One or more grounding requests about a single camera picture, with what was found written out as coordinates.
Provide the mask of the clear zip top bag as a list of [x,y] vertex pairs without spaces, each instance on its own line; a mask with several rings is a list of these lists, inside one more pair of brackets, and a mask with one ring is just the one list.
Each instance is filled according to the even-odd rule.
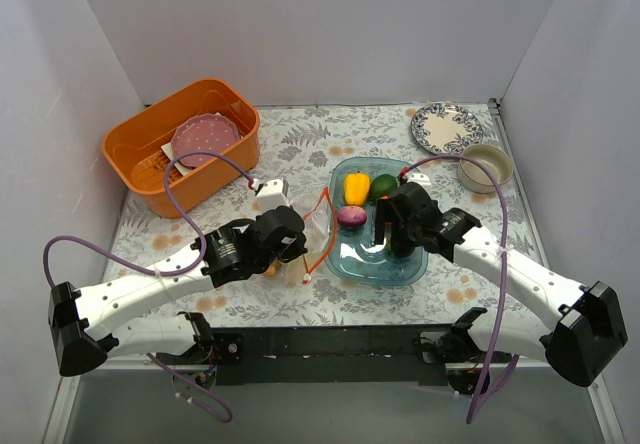
[[319,268],[329,256],[336,242],[337,219],[329,196],[329,188],[303,194],[291,201],[293,209],[302,217],[307,253],[288,263],[281,262],[277,275],[288,286],[310,284]]

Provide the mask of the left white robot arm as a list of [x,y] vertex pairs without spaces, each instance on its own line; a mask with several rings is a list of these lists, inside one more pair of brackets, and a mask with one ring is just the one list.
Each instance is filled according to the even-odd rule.
[[59,373],[88,373],[110,357],[152,352],[205,362],[213,350],[208,325],[195,313],[166,321],[145,313],[191,294],[264,273],[306,249],[305,223],[289,206],[236,219],[141,272],[78,288],[54,284],[48,323]]

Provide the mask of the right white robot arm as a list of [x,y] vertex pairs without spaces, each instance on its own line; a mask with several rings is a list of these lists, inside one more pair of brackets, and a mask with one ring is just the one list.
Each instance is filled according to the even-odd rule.
[[544,360],[575,385],[591,385],[628,342],[614,289],[601,281],[581,284],[507,250],[476,217],[459,208],[441,211],[415,182],[377,202],[374,241],[384,240],[397,255],[422,248],[504,286],[537,316],[538,327],[507,334],[499,349]]

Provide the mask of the orange ginger root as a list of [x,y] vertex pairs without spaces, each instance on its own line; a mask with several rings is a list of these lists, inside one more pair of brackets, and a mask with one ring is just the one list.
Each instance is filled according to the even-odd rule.
[[277,275],[280,268],[281,268],[281,262],[276,261],[268,267],[268,269],[264,272],[264,274],[268,277],[274,277]]

